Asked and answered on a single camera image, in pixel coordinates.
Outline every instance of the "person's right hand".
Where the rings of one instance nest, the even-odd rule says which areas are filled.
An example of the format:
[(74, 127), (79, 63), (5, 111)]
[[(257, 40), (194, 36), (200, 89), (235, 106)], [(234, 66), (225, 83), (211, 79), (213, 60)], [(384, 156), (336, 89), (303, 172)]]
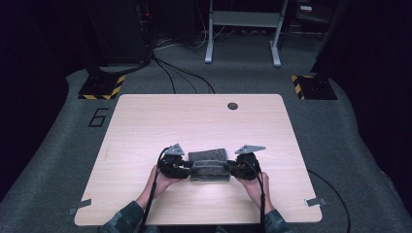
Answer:
[[(265, 196), (265, 202), (264, 202), (264, 213), (267, 214), (270, 211), (272, 211), (274, 208), (272, 201), (270, 200), (270, 193), (269, 193), (269, 176), (265, 172), (259, 173), (259, 177), (261, 178), (263, 182), (263, 191), (264, 191), (264, 196)], [(261, 190), (260, 190), (260, 185), (258, 183), (258, 178), (248, 181), (248, 180), (243, 180), (236, 178), (238, 182), (243, 184), (245, 187), (246, 191), (248, 192), (249, 197), (252, 199), (252, 201), (255, 202), (257, 207), (260, 209), (261, 202), (260, 202), (260, 195), (261, 195)]]

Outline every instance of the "dark background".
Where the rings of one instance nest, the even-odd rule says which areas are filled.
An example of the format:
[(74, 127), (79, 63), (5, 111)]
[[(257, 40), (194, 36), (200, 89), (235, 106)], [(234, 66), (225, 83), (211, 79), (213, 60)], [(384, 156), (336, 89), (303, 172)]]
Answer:
[[(207, 27), (208, 1), (198, 1)], [(121, 14), (121, 2), (132, 5), (131, 0), (119, 1), (119, 8), (112, 9), (115, 16)], [(150, 5), (158, 31), (175, 32), (184, 40), (193, 40), (203, 30), (195, 2), (178, 0), (174, 8), (168, 6), (170, 11), (164, 11), (170, 4), (165, 2), (156, 0)], [(217, 9), (229, 5), (229, 1), (218, 2)], [(278, 6), (272, 5), (273, 1), (242, 2), (233, 10), (267, 11), (272, 10), (267, 6)], [(0, 77), (5, 91), (0, 102), (3, 198), (64, 105), (68, 92), (65, 77), (90, 64), (107, 66), (108, 61), (121, 61), (122, 48), (116, 47), (131, 45), (130, 36), (140, 40), (142, 34), (120, 30), (120, 43), (110, 45), (119, 50), (109, 54), (102, 35), (94, 30), (93, 16), (84, 1), (8, 0), (0, 5)], [(127, 16), (138, 23), (133, 11)], [(325, 49), (313, 68), (315, 72), (327, 73), (347, 93), (360, 135), (378, 165), (393, 180), (409, 213), (411, 21), (407, 4), (400, 1), (341, 0)], [(108, 25), (99, 27), (121, 26), (115, 21), (105, 23)], [(132, 54), (130, 59), (133, 62), (135, 58), (141, 59), (142, 54)]]

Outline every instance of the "table top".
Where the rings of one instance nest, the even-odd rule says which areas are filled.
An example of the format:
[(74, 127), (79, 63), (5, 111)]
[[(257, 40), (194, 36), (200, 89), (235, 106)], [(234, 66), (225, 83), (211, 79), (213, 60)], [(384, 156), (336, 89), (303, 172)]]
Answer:
[[(231, 110), (229, 103), (238, 108)], [(78, 225), (102, 225), (135, 200), (164, 148), (179, 144), (193, 151), (226, 149), (228, 159), (244, 145), (255, 152), (270, 178), (275, 208), (287, 222), (317, 222), (319, 206), (294, 136), (285, 104), (277, 94), (127, 94), (114, 111), (82, 200)], [(191, 182), (170, 186), (153, 201), (147, 224), (259, 223), (259, 210), (243, 186), (229, 182)]]

